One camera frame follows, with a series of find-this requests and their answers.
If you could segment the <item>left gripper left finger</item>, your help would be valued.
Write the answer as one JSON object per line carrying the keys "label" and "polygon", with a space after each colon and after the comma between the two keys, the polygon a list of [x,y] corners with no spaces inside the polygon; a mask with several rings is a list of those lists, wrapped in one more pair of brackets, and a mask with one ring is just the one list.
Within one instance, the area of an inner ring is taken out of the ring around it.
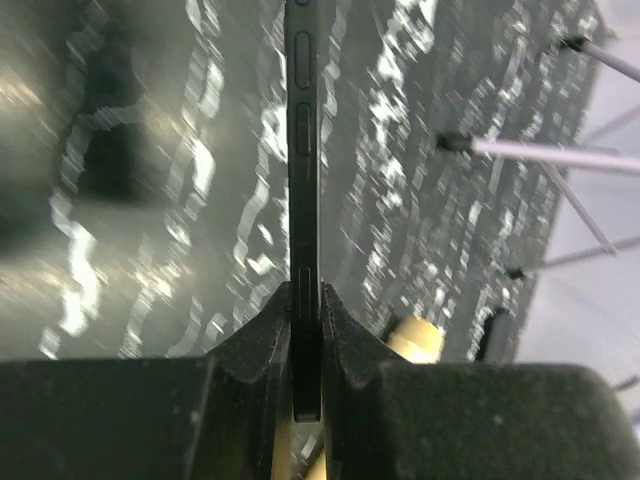
{"label": "left gripper left finger", "polygon": [[199,357],[1,366],[5,479],[285,479],[290,296]]}

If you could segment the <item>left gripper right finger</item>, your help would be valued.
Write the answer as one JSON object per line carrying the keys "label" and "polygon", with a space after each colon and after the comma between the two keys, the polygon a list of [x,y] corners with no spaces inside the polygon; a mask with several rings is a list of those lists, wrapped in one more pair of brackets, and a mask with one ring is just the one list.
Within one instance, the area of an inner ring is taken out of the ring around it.
{"label": "left gripper right finger", "polygon": [[578,365],[414,364],[325,286],[323,415],[332,479],[635,479],[639,444]]}

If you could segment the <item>black smartphone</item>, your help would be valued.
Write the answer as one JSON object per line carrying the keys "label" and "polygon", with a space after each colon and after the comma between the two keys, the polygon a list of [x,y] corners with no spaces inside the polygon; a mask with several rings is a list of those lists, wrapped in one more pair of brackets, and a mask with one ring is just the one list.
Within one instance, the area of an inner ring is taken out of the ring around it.
{"label": "black smartphone", "polygon": [[287,1],[287,85],[291,360],[294,419],[321,416],[321,275],[317,1]]}

